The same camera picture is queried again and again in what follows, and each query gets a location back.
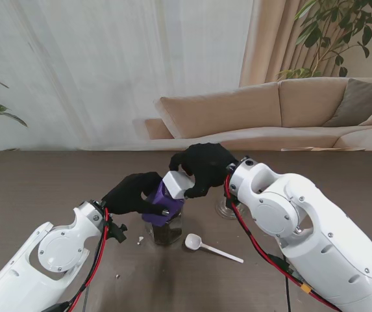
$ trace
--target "white plastic spoon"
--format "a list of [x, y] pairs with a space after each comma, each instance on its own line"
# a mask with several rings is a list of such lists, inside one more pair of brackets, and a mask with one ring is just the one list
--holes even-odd
[[221, 250], [218, 250], [216, 248], [213, 248], [213, 247], [207, 246], [206, 244], [203, 244], [201, 242], [201, 237], [196, 235], [196, 234], [190, 233], [189, 235], [187, 235], [186, 246], [187, 246], [187, 248], [189, 248], [191, 250], [198, 250], [200, 247], [203, 247], [204, 249], [210, 250], [211, 252], [216, 252], [217, 254], [222, 255], [226, 258], [235, 260], [239, 263], [243, 263], [243, 259], [235, 257], [234, 255], [229, 255], [226, 252], [222, 252]]

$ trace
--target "gray cushion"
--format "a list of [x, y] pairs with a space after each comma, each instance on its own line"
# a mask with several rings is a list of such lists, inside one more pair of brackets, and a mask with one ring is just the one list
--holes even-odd
[[343, 101], [323, 127], [358, 125], [372, 115], [372, 83], [349, 79]]

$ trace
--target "red cable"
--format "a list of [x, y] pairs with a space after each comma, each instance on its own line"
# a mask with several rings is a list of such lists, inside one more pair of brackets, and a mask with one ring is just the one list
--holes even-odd
[[[225, 180], [225, 184], [226, 184], [226, 187], [225, 187], [225, 190], [226, 190], [226, 194], [227, 194], [227, 198], [228, 199], [231, 199], [231, 195], [230, 195], [230, 190], [229, 190], [229, 181], [230, 181], [230, 175], [228, 175], [226, 177], [226, 180]], [[243, 221], [243, 218], [241, 216], [241, 214], [239, 213], [239, 210], [236, 208], [236, 205], [234, 204], [234, 202], [232, 201], [232, 207], [233, 207], [233, 211], [236, 215], [236, 218], [238, 218], [238, 220], [240, 221], [240, 224], [242, 225], [243, 229], [245, 230], [245, 232], [248, 234], [251, 242], [252, 242], [252, 245], [255, 247], [255, 249], [261, 254], [264, 256], [264, 258], [267, 260], [267, 262], [270, 264], [270, 265], [273, 265], [279, 272], [281, 272], [282, 274], [284, 274], [288, 279], [290, 279], [294, 284], [296, 284], [298, 287], [301, 286], [301, 284], [289, 273], [287, 273], [286, 271], [284, 271], [283, 269], [281, 269], [275, 262], [273, 262], [269, 256], [263, 251], [263, 249], [259, 246], [258, 242], [256, 241], [256, 239], [253, 237], [252, 233], [249, 231], [248, 227], [246, 226], [245, 222]], [[336, 311], [340, 311], [340, 309], [338, 309], [336, 306], [334, 306], [333, 304], [331, 304], [330, 302], [318, 297], [316, 294], [312, 293], [312, 292], [309, 292], [308, 293], [311, 297], [313, 297], [314, 299], [320, 301], [322, 304], [325, 304], [326, 306], [332, 308], [333, 310], [336, 310]]]
[[[105, 224], [107, 224], [107, 222], [108, 222], [108, 208], [105, 208]], [[101, 250], [99, 252], [98, 261], [95, 265], [95, 269], [93, 270], [92, 275], [90, 276], [90, 279], [86, 282], [85, 287], [89, 286], [90, 282], [93, 280], [93, 277], [96, 274], [97, 268], [99, 268], [99, 264], [101, 263], [101, 260], [102, 260], [103, 250], [105, 249], [105, 242], [106, 242], [106, 238], [108, 236], [108, 226], [107, 225], [104, 227], [103, 231], [104, 231], [103, 241], [102, 241], [102, 245], [101, 245]], [[81, 295], [82, 295], [82, 292], [76, 297], [75, 301], [73, 302], [73, 304], [69, 308], [68, 312], [73, 311], [73, 309], [76, 307], [77, 302], [79, 301], [79, 298], [81, 297]]]

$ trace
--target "beige sofa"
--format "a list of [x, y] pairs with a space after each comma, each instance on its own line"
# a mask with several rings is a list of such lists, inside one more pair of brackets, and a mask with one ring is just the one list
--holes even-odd
[[292, 79], [220, 94], [162, 97], [155, 103], [161, 119], [146, 120], [145, 126], [151, 140], [175, 140], [174, 148], [219, 142], [230, 150], [372, 150], [372, 125], [322, 127], [341, 103], [347, 80]]

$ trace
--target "tabletop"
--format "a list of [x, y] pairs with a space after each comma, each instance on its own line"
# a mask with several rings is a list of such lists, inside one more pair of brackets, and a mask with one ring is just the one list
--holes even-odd
[[[0, 155], [0, 270], [27, 237], [46, 221], [72, 223], [72, 208], [100, 200], [126, 175], [168, 169], [169, 151], [12, 151]], [[372, 152], [248, 151], [278, 173], [295, 172], [311, 179], [372, 240]], [[284, 277], [253, 249], [238, 222], [221, 218], [213, 188], [204, 198], [187, 200], [183, 237], [168, 247], [155, 246], [139, 214], [117, 216], [128, 227], [127, 240], [108, 240], [87, 303], [87, 311], [287, 311]], [[279, 255], [275, 240], [245, 217], [259, 243]], [[236, 263], [209, 252], [184, 247], [196, 233], [213, 247], [244, 259]], [[144, 240], [137, 245], [138, 237]], [[64, 294], [71, 298], [92, 263], [97, 238], [80, 274]], [[294, 311], [330, 311], [298, 287], [290, 285]], [[82, 300], [74, 311], [82, 311]]]

